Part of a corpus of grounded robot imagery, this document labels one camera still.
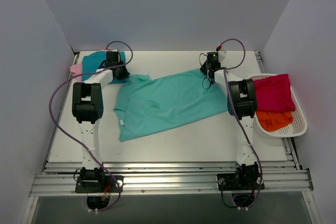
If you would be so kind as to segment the mint green t-shirt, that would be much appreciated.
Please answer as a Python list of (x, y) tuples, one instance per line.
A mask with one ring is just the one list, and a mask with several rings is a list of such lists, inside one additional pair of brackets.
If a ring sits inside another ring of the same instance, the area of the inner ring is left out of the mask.
[(205, 85), (199, 69), (151, 79), (133, 74), (118, 91), (114, 112), (121, 142), (156, 134), (226, 112), (220, 85)]

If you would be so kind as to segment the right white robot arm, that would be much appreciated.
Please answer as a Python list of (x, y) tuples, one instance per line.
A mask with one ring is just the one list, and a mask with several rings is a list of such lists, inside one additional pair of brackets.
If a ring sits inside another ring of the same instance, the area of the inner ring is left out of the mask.
[(254, 81), (243, 79), (221, 66), (225, 54), (210, 51), (200, 54), (206, 57), (200, 71), (210, 85), (219, 84), (227, 96), (229, 114), (236, 124), (236, 168), (233, 182), (236, 187), (244, 189), (252, 179), (259, 177), (260, 159), (253, 148), (253, 122), (257, 110), (257, 98)]

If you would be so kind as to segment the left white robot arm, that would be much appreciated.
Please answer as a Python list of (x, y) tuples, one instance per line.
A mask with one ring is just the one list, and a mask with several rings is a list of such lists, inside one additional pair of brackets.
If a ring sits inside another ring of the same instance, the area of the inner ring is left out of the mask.
[(102, 90), (114, 80), (125, 80), (129, 72), (117, 49), (106, 51), (96, 72), (83, 82), (76, 82), (72, 92), (72, 114), (80, 129), (82, 169), (79, 178), (94, 192), (105, 188), (107, 176), (102, 168), (99, 146), (99, 122), (103, 116)]

